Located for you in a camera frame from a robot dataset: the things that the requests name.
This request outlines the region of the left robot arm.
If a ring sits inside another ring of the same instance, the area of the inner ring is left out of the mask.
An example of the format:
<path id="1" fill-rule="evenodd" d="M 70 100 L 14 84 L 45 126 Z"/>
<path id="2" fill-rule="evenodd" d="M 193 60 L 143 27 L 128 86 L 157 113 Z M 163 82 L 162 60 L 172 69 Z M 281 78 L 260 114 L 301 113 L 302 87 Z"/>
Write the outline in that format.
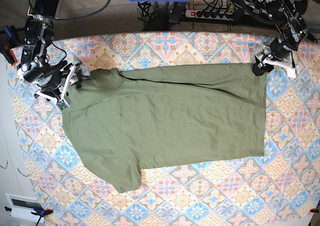
<path id="1" fill-rule="evenodd" d="M 264 5 L 268 17 L 276 23 L 279 35 L 256 54 L 252 72 L 262 76 L 278 66 L 286 71 L 289 78 L 295 79 L 300 68 L 295 63 L 293 52 L 298 51 L 300 43 L 307 37 L 307 25 L 290 0 L 268 0 Z"/>

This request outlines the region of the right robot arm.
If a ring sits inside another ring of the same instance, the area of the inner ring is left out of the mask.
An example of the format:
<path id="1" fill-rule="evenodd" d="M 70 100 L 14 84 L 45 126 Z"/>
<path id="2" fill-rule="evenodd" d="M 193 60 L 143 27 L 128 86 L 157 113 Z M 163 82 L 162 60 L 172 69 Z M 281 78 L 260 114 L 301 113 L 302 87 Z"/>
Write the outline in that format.
<path id="1" fill-rule="evenodd" d="M 49 63 L 47 48 L 54 45 L 54 25 L 51 18 L 56 16 L 63 1 L 29 1 L 29 18 L 25 24 L 24 45 L 17 68 L 24 81 L 38 85 L 52 96 L 58 94 L 59 87 L 67 81 L 68 75 L 71 75 L 69 86 L 81 88 L 84 80 L 80 63 L 74 65 L 74 73 L 71 72 L 73 64 L 68 63 L 65 57 L 55 65 Z"/>

